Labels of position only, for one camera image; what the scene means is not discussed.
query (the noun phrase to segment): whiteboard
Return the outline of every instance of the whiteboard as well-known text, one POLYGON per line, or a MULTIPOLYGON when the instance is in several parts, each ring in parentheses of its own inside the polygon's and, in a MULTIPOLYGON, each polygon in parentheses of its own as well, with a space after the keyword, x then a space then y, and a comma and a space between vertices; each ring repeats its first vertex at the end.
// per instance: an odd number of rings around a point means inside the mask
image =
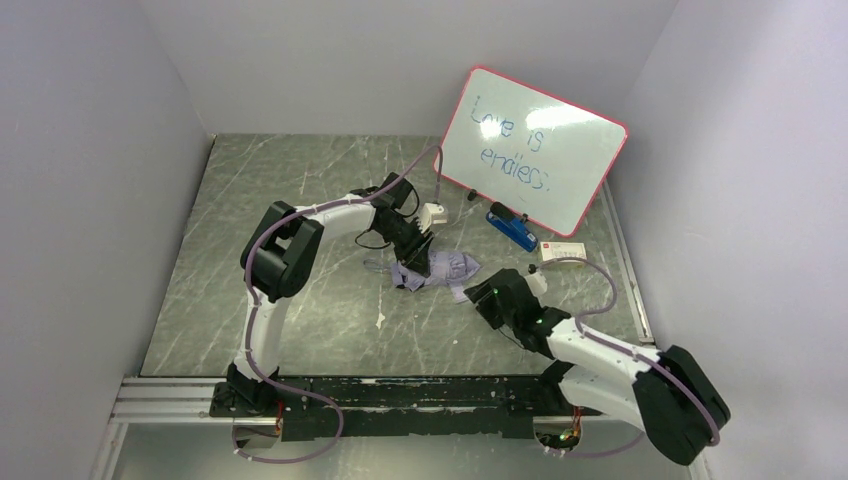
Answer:
POLYGON ((475 67, 442 137, 442 174, 570 237, 626 138, 619 122, 475 67))

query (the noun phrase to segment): marble surface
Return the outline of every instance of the marble surface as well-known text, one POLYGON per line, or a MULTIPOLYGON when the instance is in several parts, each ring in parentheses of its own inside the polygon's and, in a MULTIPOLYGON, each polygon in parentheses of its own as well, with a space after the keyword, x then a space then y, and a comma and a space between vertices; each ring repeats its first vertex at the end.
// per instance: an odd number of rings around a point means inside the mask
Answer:
MULTIPOLYGON (((400 172, 436 137, 221 135, 217 138, 162 305, 142 375, 219 376, 241 341, 246 308, 239 255, 268 205, 284 200, 311 205, 348 191, 379 185, 400 172)), ((422 161, 408 177, 428 201, 436 175, 422 161)), ((476 285, 503 267, 538 263, 489 225, 489 202, 442 182, 440 201, 450 214, 436 230, 433 248, 462 250, 483 266, 476 285)), ((630 284, 612 230, 610 209, 599 196, 573 241, 609 269, 619 286, 630 284)), ((531 225, 541 240, 553 234, 531 225)), ((370 233, 362 241, 380 244, 370 233)), ((290 307, 283 329, 284 374, 451 375, 541 372, 547 358, 524 351, 493 331, 470 303, 456 304, 447 287, 415 293, 395 289, 391 278, 368 271, 363 260, 393 260, 390 250, 357 247, 353 236, 326 245, 309 283, 290 307)), ((589 268, 546 271, 543 304, 570 312, 603 304, 610 290, 589 268)), ((587 323, 636 342, 640 332, 632 295, 620 295, 607 314, 587 323)))

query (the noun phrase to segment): blue stapler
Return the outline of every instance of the blue stapler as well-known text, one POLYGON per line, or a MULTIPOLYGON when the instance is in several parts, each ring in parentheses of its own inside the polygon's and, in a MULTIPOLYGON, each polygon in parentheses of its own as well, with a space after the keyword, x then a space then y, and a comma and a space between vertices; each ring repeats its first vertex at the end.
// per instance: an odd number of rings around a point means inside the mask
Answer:
POLYGON ((535 250, 536 245, 539 243, 536 235, 530 233, 530 230, 524 225, 527 221, 526 218, 521 218, 512 213, 501 202, 492 204, 492 207, 486 214, 486 220, 528 252, 535 250))

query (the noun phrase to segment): purple cloth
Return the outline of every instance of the purple cloth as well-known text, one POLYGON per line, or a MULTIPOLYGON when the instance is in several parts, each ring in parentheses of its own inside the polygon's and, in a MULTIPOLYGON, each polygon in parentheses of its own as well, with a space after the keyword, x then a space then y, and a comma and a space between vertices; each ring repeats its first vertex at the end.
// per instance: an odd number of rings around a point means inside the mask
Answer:
POLYGON ((480 264, 462 252, 430 252, 430 276, 424 278, 398 262, 391 264, 392 283, 414 292, 426 285, 447 285, 457 303, 468 300, 462 283, 473 277, 480 264))

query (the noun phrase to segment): cable connector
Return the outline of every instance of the cable connector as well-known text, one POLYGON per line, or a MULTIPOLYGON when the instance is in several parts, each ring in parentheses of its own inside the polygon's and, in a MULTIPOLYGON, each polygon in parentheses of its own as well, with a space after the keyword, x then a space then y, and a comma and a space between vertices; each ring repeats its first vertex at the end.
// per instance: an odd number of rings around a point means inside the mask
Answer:
POLYGON ((430 230, 433 225, 442 225, 448 223, 448 210, 442 205, 436 203, 425 203, 418 211, 420 216, 421 232, 425 233, 430 230))

